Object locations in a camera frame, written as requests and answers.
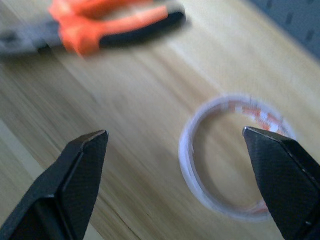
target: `tape core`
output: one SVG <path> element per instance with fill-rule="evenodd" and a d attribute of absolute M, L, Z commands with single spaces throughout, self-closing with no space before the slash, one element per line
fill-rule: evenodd
<path fill-rule="evenodd" d="M 256 121 L 264 130 L 296 139 L 292 127 L 278 111 L 270 106 L 252 99 L 250 96 L 228 95 L 218 97 L 202 105 L 184 127 L 179 141 L 179 162 L 182 175 L 194 196 L 208 209 L 242 221 L 261 222 L 268 220 L 271 215 L 263 199 L 255 206 L 248 208 L 235 208 L 225 205 L 207 191 L 197 173 L 193 158 L 193 140 L 198 127 L 209 115 L 218 116 L 226 112 L 243 114 Z"/>

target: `orange handle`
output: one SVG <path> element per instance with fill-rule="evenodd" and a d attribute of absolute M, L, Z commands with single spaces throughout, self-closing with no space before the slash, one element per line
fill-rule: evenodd
<path fill-rule="evenodd" d="M 56 20 L 71 15 L 100 18 L 121 6 L 150 2 L 153 0 L 53 0 L 49 12 Z"/>
<path fill-rule="evenodd" d="M 99 50 L 99 42 L 104 36 L 141 29 L 167 17 L 166 6 L 105 22 L 82 16 L 64 17 L 60 21 L 60 38 L 68 51 L 88 55 Z"/>

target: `wooden surface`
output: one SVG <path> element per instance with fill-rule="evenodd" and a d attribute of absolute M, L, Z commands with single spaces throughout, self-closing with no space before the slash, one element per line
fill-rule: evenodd
<path fill-rule="evenodd" d="M 1 0 L 0 27 L 49 5 Z M 86 239 L 282 239 L 272 220 L 239 222 L 203 207 L 182 177 L 179 137 L 202 103 L 242 93 L 278 109 L 320 160 L 320 65 L 245 0 L 183 5 L 190 24 L 143 45 L 85 59 L 57 49 L 0 65 L 0 224 L 67 142 L 106 129 Z M 194 143 L 203 181 L 239 206 L 260 197 L 241 137 L 246 124 L 208 119 Z"/>

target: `pliers jaw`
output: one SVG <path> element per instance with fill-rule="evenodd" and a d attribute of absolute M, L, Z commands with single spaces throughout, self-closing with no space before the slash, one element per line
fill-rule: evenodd
<path fill-rule="evenodd" d="M 245 127 L 243 137 L 261 195 L 284 239 L 319 239 L 318 163 L 289 137 L 254 127 Z"/>
<path fill-rule="evenodd" d="M 39 24 L 24 24 L 0 33 L 0 60 L 32 55 L 62 45 L 59 23 L 47 17 Z"/>

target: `wire cutter jaw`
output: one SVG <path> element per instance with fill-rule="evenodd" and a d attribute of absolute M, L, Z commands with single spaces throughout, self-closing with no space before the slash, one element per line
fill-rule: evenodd
<path fill-rule="evenodd" d="M 0 59 L 36 54 L 61 45 L 59 23 L 49 16 L 41 23 L 24 24 L 0 33 Z"/>

